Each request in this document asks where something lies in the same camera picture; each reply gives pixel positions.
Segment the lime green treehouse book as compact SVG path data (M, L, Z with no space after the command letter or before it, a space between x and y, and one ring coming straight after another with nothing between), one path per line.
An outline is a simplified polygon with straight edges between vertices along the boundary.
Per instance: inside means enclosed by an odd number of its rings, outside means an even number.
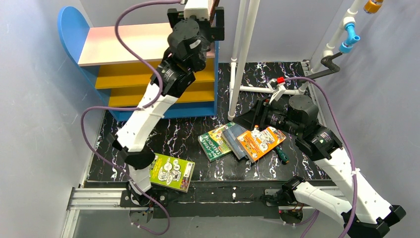
M150 165L150 181L153 185L186 193L194 168L195 162L156 153Z

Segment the red hardcover book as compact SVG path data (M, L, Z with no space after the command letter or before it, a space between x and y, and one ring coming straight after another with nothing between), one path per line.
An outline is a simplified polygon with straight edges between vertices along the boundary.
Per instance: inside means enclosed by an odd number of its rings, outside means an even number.
M212 24L213 20L215 18L215 9L218 7L220 0L213 0L211 4L211 11L210 11L210 17L209 21Z

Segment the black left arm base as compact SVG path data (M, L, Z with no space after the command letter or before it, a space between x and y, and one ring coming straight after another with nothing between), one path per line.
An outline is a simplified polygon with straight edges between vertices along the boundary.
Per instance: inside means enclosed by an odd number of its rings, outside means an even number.
M158 187L149 189L146 194L162 206L168 205L169 194L165 189ZM154 209L158 210L160 207L151 199L142 194L137 194L130 182L125 183L125 189L121 193L119 206L129 210L129 218L135 223L148 223L154 215Z

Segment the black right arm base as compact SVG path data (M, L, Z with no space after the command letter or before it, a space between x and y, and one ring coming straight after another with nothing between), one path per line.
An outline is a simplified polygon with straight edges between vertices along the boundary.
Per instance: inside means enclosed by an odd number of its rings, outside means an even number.
M299 202L293 192L305 181L304 178L294 176L278 191L266 189L261 199L268 207L290 206L291 208L279 209L280 218L287 224L300 223L303 220L304 203Z

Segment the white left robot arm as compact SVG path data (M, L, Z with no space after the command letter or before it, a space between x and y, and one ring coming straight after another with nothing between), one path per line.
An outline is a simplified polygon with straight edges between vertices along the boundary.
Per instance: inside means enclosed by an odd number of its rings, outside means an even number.
M129 168L129 188L136 196L146 195L151 188L150 165L154 152L147 139L187 88L195 81L195 73L207 66L211 45L225 38L224 8L214 10L192 7L185 3L182 11L167 11L171 33L168 48L159 65L152 67L152 76L132 115L112 138Z

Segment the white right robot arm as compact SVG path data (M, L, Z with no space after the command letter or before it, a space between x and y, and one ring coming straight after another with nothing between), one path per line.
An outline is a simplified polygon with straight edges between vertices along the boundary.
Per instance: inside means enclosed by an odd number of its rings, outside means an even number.
M318 122L317 115L318 107L310 97L295 95L289 98L286 108L259 100L248 112L233 119L249 130L272 127L294 135L299 150L327 173L344 195L340 199L294 176L266 200L310 205L337 221L352 238L384 237L392 225L405 217L406 211L383 199L352 168L349 151L332 130Z

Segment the orange cartoon book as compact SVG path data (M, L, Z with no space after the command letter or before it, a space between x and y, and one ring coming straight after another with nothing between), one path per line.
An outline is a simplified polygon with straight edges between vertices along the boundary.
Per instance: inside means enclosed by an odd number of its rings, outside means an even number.
M245 131L237 137L239 145L251 163L257 162L285 139L286 136L281 131L271 126L261 131L255 126L254 130Z

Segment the grey blue book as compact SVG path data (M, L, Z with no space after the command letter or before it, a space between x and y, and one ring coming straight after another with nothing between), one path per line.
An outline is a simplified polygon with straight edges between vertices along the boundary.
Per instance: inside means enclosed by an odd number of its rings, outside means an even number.
M221 133L222 138L225 140L228 147L232 150L238 160L247 159L247 155L237 139L238 136L246 131L247 130L241 125L231 121L225 125Z

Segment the dark green storey treehouse book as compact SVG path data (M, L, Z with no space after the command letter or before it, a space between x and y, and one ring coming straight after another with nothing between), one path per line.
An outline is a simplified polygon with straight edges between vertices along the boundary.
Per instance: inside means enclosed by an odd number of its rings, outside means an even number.
M234 125L234 122L229 122L198 137L198 141L210 163L232 152L227 145L227 142L222 137L222 133Z

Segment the blue pipe fitting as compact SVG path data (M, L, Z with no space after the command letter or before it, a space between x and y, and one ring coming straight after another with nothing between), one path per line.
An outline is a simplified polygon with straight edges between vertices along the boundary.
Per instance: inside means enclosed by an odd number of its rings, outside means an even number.
M355 23L347 23L344 26L344 30L347 32L347 38L341 43L339 52L348 54L352 50L354 44L361 38L355 32Z

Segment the blue pink yellow bookshelf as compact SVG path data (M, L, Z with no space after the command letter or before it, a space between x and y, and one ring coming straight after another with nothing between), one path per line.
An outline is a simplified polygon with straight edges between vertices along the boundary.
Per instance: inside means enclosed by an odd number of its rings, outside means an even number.
M123 41L144 61L137 60L117 40L112 26L91 27L73 6L63 7L57 17L61 44L78 70L99 95L112 107L117 121L126 121L130 112L118 107L138 105L150 82L152 67L157 66L168 47L169 23L122 25ZM207 66L195 73L195 81L165 113L165 118L206 117L216 114L219 43L211 45Z

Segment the orange pipe cap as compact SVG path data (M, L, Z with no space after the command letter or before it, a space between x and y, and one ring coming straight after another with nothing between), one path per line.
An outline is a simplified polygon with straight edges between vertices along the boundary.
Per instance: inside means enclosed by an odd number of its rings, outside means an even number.
M383 0L368 0L363 7L367 14L375 14L379 11L383 4Z

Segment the green handled screwdriver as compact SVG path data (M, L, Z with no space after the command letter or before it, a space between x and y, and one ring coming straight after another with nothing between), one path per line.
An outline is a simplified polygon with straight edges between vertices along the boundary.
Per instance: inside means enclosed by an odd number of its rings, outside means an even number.
M289 163L288 156L282 151L280 146L276 146L275 151L276 151L276 154L277 154L278 158L281 160L282 164L286 165L286 164Z

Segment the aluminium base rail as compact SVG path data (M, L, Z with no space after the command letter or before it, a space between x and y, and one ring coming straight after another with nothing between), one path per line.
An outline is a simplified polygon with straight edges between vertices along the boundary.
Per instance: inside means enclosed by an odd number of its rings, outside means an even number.
M279 210L263 197L281 181L193 181L188 192L154 186L136 205L124 182L87 182L74 188L67 207L64 238L298 238L306 225L284 225Z

